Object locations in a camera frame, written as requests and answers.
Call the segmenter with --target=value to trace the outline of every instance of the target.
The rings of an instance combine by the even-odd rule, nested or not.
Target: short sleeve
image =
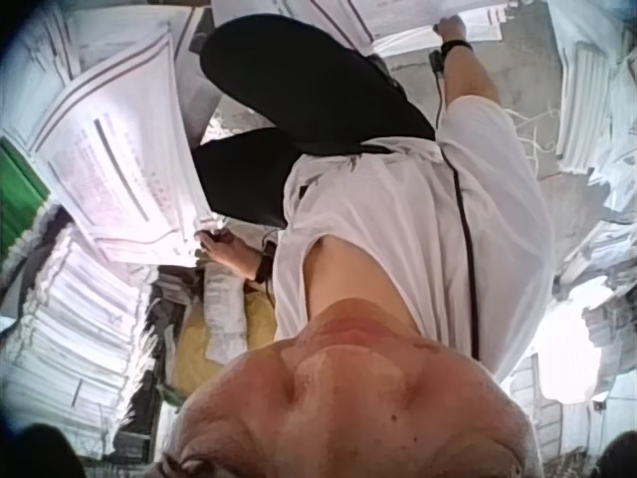
[[[476,249],[483,364],[516,366],[543,317],[554,274],[550,219],[513,121],[494,102],[449,105],[438,142],[458,169]]]

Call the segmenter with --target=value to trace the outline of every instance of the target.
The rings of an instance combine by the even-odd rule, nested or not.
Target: black cord
[[[438,103],[438,113],[436,114],[436,129],[440,127],[440,114],[442,113],[442,90],[440,88],[440,77],[434,73],[434,77],[436,78],[436,88],[438,89],[438,98],[440,102]]]
[[[443,96],[442,89],[440,88],[440,78],[434,70],[434,77],[436,77],[436,89],[438,90],[438,114],[436,115],[436,129],[440,125],[440,114],[442,112]],[[471,357],[475,360],[480,360],[480,316],[478,313],[478,286],[476,283],[476,263],[474,255],[474,241],[471,236],[471,228],[469,227],[469,221],[467,220],[467,211],[465,209],[465,200],[462,195],[462,189],[460,187],[460,173],[458,169],[451,163],[445,151],[440,148],[442,157],[445,163],[453,171],[454,174],[454,186],[456,188],[456,202],[458,203],[458,210],[460,211],[460,221],[462,223],[462,230],[465,235],[465,247],[467,249],[467,272],[469,274],[469,297],[471,307]]]

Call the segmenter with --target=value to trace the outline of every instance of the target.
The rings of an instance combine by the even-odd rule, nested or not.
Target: black pants
[[[435,137],[381,69],[285,17],[256,15],[219,27],[201,67],[223,93],[276,125],[193,150],[211,209],[229,217],[285,227],[284,185],[302,154],[360,154],[360,144],[376,137]]]

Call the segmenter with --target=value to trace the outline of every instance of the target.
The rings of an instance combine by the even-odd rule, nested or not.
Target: hand
[[[441,19],[438,25],[434,25],[434,32],[440,35],[443,43],[453,40],[467,40],[467,27],[458,15]]]
[[[254,281],[261,265],[263,255],[250,247],[246,241],[235,236],[227,229],[217,233],[212,239],[208,232],[198,232],[196,239],[201,242],[203,256],[223,264],[235,274],[246,280]]]

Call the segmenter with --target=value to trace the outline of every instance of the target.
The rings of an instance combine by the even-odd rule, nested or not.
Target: neck
[[[418,328],[387,273],[366,252],[333,236],[317,241],[304,263],[308,319],[328,307],[358,299],[383,310],[387,326],[418,334]]]

